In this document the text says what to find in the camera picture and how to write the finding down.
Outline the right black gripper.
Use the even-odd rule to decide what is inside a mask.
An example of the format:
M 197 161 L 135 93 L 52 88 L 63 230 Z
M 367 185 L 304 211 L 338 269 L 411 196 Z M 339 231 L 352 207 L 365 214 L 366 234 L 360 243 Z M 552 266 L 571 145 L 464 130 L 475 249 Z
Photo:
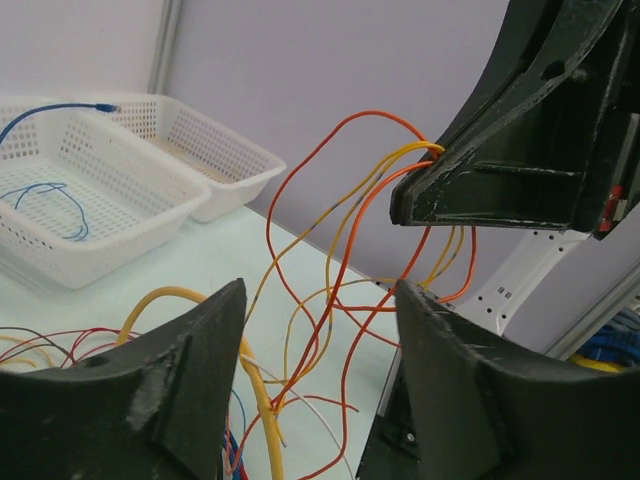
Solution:
M 525 43 L 500 35 L 439 142 L 393 223 L 607 236 L 639 201 L 638 2 L 546 2 Z

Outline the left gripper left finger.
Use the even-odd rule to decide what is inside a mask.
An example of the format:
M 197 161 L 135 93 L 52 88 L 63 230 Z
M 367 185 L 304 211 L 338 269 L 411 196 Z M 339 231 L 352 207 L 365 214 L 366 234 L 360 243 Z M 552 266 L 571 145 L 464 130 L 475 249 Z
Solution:
M 247 303 L 236 279 L 67 368 L 1 376 L 5 479 L 213 479 Z

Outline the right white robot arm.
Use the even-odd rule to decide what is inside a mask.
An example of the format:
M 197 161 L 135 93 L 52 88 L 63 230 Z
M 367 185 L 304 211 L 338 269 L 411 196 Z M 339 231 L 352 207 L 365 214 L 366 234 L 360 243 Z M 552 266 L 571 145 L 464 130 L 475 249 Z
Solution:
M 439 141 L 443 153 L 394 189 L 390 217 L 524 231 L 459 308 L 502 333 L 553 267 L 638 204 L 638 3 L 510 2 L 474 90 Z

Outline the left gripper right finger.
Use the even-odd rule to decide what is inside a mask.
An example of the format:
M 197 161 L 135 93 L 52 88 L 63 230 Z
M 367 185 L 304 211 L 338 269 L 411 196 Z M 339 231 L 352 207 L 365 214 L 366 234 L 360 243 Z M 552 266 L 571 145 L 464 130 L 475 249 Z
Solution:
M 549 358 L 401 280 L 401 356 L 423 479 L 635 479 L 639 373 Z

